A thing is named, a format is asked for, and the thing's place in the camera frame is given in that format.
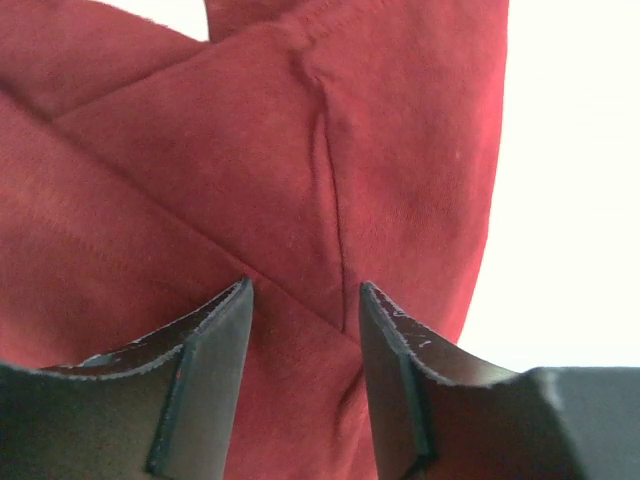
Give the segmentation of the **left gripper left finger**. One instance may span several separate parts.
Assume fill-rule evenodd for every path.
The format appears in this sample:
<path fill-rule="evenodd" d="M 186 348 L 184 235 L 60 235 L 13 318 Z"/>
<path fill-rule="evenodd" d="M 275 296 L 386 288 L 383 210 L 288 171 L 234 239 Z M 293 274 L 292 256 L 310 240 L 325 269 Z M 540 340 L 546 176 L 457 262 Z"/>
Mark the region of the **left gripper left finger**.
<path fill-rule="evenodd" d="M 62 420 L 65 479 L 220 479 L 252 324 L 241 280 L 190 314 L 107 354 L 40 372 Z"/>

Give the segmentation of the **dark red t-shirt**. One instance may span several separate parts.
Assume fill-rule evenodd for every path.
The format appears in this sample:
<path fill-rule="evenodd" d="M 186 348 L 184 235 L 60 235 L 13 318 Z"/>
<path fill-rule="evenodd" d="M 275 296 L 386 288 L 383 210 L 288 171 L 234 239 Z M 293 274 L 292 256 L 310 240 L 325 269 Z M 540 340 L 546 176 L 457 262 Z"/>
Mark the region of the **dark red t-shirt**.
<path fill-rule="evenodd" d="M 487 238 L 505 1 L 210 1 L 199 42 L 1 5 L 1 356 L 83 360 L 243 276 L 231 479 L 372 479 L 370 280 L 457 339 Z"/>

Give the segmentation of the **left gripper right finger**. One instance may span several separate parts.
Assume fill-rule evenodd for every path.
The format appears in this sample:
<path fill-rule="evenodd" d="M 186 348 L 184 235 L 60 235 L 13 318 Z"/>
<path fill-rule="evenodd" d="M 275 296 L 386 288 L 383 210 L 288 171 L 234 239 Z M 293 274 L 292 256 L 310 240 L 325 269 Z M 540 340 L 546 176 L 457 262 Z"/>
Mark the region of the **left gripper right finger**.
<path fill-rule="evenodd" d="M 372 283 L 359 326 L 381 479 L 522 479 L 523 428 L 506 385 L 516 373 L 417 322 Z"/>

